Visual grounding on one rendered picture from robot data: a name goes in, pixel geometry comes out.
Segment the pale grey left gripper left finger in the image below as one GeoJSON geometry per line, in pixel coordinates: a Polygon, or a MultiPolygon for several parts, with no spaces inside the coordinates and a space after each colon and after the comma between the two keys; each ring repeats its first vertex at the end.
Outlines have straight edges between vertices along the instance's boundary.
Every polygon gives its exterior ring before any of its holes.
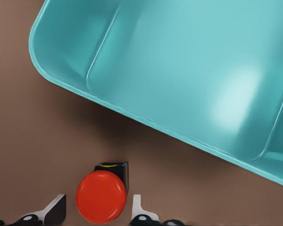
{"type": "Polygon", "coordinates": [[[66,214],[67,196],[59,194],[43,210],[25,214],[8,226],[58,226],[64,222],[66,214]]]}

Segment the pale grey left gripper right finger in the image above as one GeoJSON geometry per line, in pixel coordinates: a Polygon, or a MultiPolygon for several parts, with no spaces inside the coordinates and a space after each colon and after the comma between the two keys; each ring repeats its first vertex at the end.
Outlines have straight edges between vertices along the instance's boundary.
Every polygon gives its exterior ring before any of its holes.
{"type": "Polygon", "coordinates": [[[160,226],[159,217],[142,208],[141,195],[133,195],[132,217],[129,226],[160,226]]]}

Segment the red push button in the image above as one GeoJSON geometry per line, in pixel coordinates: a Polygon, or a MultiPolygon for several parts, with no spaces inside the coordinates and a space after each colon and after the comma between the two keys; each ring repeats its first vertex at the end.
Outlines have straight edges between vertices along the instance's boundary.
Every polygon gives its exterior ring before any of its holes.
{"type": "Polygon", "coordinates": [[[123,212],[129,193],[129,163],[101,162],[80,181],[75,203],[81,216],[107,224],[123,212]]]}

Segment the blue storage box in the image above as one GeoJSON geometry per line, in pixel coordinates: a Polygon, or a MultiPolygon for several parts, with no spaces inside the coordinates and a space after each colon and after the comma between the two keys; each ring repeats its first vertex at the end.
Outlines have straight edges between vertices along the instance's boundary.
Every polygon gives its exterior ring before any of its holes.
{"type": "Polygon", "coordinates": [[[48,81],[283,185],[283,0],[45,0],[48,81]]]}

